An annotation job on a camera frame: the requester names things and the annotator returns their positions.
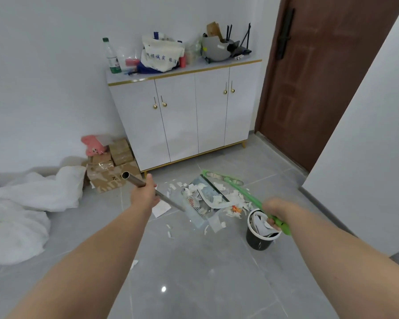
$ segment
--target white tote bag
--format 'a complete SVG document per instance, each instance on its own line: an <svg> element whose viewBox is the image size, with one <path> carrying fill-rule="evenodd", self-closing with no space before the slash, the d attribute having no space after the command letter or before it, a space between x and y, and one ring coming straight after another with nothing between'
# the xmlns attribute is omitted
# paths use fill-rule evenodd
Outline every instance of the white tote bag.
<svg viewBox="0 0 399 319"><path fill-rule="evenodd" d="M140 62L148 68L162 72L176 66L179 57L185 55L185 46L180 42L157 40L149 36L142 37L143 46Z"/></svg>

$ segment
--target cabinet top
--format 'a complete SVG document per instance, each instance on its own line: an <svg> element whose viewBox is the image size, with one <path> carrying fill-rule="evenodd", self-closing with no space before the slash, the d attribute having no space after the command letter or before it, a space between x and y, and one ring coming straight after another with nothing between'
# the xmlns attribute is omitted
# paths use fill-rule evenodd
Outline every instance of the cabinet top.
<svg viewBox="0 0 399 319"><path fill-rule="evenodd" d="M116 86L135 82L143 82L144 80L156 80L159 78L197 73L200 71L226 68L243 64L251 64L260 61L262 60L251 55L244 56L240 60L229 58L222 62L212 62L210 64L208 64L203 58L198 58L195 63L186 65L185 68L177 68L161 74L134 74L130 76L123 73L112 74L111 71L107 68L106 81L108 83L108 86Z"/></svg>

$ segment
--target cabinet door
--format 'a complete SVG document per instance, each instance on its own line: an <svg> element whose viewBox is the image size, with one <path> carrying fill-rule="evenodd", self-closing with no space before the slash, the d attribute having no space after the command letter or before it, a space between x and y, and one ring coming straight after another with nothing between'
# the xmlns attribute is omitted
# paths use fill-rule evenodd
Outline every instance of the cabinet door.
<svg viewBox="0 0 399 319"><path fill-rule="evenodd" d="M140 170L170 162L160 103L153 80L111 86L120 115Z"/></svg>
<svg viewBox="0 0 399 319"><path fill-rule="evenodd" d="M229 68L195 73L199 153L225 144Z"/></svg>
<svg viewBox="0 0 399 319"><path fill-rule="evenodd" d="M260 63L230 67L225 145L248 138Z"/></svg>
<svg viewBox="0 0 399 319"><path fill-rule="evenodd" d="M198 154L194 74L155 80L170 160Z"/></svg>

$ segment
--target gold trim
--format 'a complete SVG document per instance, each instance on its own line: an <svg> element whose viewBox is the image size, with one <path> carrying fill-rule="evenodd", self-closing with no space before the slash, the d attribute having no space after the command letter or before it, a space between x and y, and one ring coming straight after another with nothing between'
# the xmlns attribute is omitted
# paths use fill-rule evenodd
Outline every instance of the gold trim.
<svg viewBox="0 0 399 319"><path fill-rule="evenodd" d="M136 83L136 82L143 82L145 80L158 80L160 78L173 77L173 76L186 75L186 74L193 74L193 73L199 73L200 71L208 71L208 70L214 70L214 69L234 67L234 66L240 66L240 65L245 65L245 64L253 64L255 62L261 62L261 61L262 61L261 59L257 59L257 60L252 60L250 62L235 62L235 63L232 63L232 64L227 64L227 65L222 65L222 66L215 66L215 67L210 67L210 68L181 71L179 73L164 74L164 75L152 75L151 77L141 78L139 80L126 80L124 82L110 83L110 84L108 84L108 86L117 86L117 85L123 85L123 84L131 84L131 83Z"/></svg>
<svg viewBox="0 0 399 319"><path fill-rule="evenodd" d="M140 172L143 172L143 173L144 173L144 176L146 177L146 173L147 173L148 171L151 171L151 170L154 170L154 169L158 169L158 168L161 168L161 167L165 167L165 166L167 166L167 165L172 165L172 164L174 164L174 163L176 163L176 162L180 162L180 161L183 161L183 160L188 160L188 159L191 159L191 158L195 158L196 156L201 156L201 155L206 154L206 153L210 153L210 152L217 151L217 150L220 150L220 149L228 148L228 147L231 147L232 145L242 144L242 145L243 145L243 148L245 148L245 143L246 143L246 142L247 142L247 140L235 142L235 143L232 143L232 144L225 145L225 146L223 146L223 147L219 147L219 148L217 148L217 149L213 149L213 150L209 150L209 151L206 151L206 152L202 152L202 153L200 153L200 154L196 154L196 155L194 155L194 156L189 156L189 157L187 157L187 158L183 158L183 159L179 159L179 160L176 160L176 161L172 161L172 162L165 163L164 165L158 165L158 166L153 167L153 168L145 169L145 170L142 170L142 171L140 171Z"/></svg>

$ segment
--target white paper sheet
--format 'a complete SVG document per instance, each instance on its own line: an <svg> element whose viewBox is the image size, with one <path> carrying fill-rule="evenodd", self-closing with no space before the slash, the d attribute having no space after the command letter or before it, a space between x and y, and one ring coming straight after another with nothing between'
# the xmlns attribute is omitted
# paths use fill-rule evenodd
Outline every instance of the white paper sheet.
<svg viewBox="0 0 399 319"><path fill-rule="evenodd" d="M168 211L170 208L171 206L168 203L160 200L160 202L152 208L152 214L154 214L155 218L157 218L164 214L166 211Z"/></svg>

